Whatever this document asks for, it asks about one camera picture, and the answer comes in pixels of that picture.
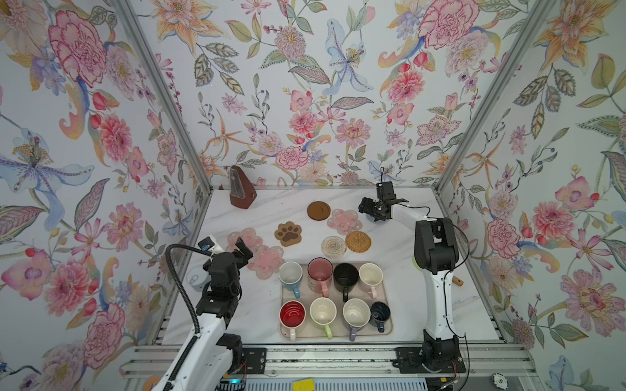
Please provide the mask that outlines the pink flower coaster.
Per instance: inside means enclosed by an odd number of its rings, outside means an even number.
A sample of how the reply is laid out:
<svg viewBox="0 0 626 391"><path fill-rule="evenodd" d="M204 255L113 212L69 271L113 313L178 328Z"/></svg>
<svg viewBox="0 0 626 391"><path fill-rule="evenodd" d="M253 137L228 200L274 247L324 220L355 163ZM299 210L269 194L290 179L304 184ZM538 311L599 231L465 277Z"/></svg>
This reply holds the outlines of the pink flower coaster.
<svg viewBox="0 0 626 391"><path fill-rule="evenodd" d="M337 231L341 236L360 231L363 227L359 214L355 210L335 209L327 220L328 227Z"/></svg>
<svg viewBox="0 0 626 391"><path fill-rule="evenodd" d="M228 235L228 246L226 247L227 252L231 252L236 249L236 242L238 239L242 239L250 250L254 250L263 245L263 239L257 234L254 228L248 227L241 231L234 231Z"/></svg>
<svg viewBox="0 0 626 391"><path fill-rule="evenodd" d="M284 251L280 246L259 245L252 252L254 256L249 260L247 268L252 270L260 280L270 279L285 263Z"/></svg>

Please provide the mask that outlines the woven rattan round coaster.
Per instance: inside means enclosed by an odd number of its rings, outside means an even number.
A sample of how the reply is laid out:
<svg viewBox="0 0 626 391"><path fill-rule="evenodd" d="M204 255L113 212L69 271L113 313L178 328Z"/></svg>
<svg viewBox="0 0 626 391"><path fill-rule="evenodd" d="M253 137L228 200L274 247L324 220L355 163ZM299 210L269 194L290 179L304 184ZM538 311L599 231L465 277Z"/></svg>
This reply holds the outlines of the woven rattan round coaster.
<svg viewBox="0 0 626 391"><path fill-rule="evenodd" d="M345 239L346 246L354 253L365 253L372 246L372 239L363 231L353 231Z"/></svg>

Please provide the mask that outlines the brown round wooden coaster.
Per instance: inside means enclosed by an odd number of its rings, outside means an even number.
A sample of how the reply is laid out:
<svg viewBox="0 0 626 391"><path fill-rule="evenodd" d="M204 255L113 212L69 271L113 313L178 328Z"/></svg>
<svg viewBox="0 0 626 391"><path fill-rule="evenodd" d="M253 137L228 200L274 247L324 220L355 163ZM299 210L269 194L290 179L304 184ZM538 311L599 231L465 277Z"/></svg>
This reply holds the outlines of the brown round wooden coaster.
<svg viewBox="0 0 626 391"><path fill-rule="evenodd" d="M324 221L331 215L331 208L325 202L314 201L308 205L306 212L310 219Z"/></svg>

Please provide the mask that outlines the brown paw shaped coaster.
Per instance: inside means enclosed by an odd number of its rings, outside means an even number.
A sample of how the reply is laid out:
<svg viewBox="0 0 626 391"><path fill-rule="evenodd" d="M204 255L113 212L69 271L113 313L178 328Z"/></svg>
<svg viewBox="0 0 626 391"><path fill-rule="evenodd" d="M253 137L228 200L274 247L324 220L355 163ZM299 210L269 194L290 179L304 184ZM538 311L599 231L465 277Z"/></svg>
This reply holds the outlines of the brown paw shaped coaster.
<svg viewBox="0 0 626 391"><path fill-rule="evenodd" d="M281 223L274 235L283 247L290 247L302 241L302 228L293 222Z"/></svg>

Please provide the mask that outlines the white embroidered round coaster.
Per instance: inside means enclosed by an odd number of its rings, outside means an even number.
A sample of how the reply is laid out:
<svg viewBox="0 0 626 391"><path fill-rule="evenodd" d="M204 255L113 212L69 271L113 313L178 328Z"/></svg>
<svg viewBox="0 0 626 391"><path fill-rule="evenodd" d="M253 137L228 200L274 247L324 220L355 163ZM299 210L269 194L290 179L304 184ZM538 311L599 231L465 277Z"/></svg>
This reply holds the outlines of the white embroidered round coaster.
<svg viewBox="0 0 626 391"><path fill-rule="evenodd" d="M339 236L325 238L320 247L324 256L332 260L342 259L347 252L346 242Z"/></svg>

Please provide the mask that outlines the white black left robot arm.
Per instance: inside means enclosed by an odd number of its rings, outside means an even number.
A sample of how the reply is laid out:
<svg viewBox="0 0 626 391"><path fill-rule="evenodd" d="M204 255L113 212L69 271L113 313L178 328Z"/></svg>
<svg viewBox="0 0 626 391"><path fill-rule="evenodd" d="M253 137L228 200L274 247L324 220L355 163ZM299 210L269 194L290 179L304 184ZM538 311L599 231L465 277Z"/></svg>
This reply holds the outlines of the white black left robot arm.
<svg viewBox="0 0 626 391"><path fill-rule="evenodd" d="M196 305L185 291L172 262L174 249L198 253L207 258L202 269L210 281L202 289ZM227 332L242 297L241 269L248 265L253 252L239 237L231 252L220 252L209 237L197 248L171 244L165 251L166 264L179 295L192 319L182 349L166 370L155 390L214 390L223 377L244 367L245 356L241 337Z"/></svg>

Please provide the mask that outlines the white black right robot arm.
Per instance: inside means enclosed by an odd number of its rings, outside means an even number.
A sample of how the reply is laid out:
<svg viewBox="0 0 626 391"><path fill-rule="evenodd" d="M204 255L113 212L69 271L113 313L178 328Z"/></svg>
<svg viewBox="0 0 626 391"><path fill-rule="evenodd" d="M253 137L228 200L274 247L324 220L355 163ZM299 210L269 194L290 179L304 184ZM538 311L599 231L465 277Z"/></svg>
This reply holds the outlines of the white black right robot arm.
<svg viewBox="0 0 626 391"><path fill-rule="evenodd" d="M413 234L413 256L425 279L427 319L418 362L428 371L443 371L458 363L460 339L453 327L453 273L460 258L456 226L449 218L430 218L419 213L404 198L397 197L393 182L376 184L377 198L363 198L359 212L374 221L393 220L406 226Z"/></svg>

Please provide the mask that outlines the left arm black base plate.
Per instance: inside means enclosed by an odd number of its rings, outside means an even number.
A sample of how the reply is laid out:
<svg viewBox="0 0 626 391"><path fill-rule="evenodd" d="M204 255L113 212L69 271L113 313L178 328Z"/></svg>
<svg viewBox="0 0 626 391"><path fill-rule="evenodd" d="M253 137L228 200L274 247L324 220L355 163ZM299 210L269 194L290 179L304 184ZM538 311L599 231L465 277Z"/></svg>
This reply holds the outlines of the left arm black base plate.
<svg viewBox="0 0 626 391"><path fill-rule="evenodd" d="M267 363L266 348L233 348L228 349L231 358L227 359L227 369L223 377L262 375Z"/></svg>

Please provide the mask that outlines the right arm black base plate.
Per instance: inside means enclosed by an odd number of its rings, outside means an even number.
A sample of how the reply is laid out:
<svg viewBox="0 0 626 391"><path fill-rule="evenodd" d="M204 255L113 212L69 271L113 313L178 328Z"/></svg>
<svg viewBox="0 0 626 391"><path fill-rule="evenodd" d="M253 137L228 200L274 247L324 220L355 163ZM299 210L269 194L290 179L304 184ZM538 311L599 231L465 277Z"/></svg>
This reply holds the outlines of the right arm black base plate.
<svg viewBox="0 0 626 391"><path fill-rule="evenodd" d="M398 347L395 349L396 358L392 362L401 374L465 374L466 363L462 356L456 352L452 355L444 355L442 358L427 357L422 349L417 346Z"/></svg>

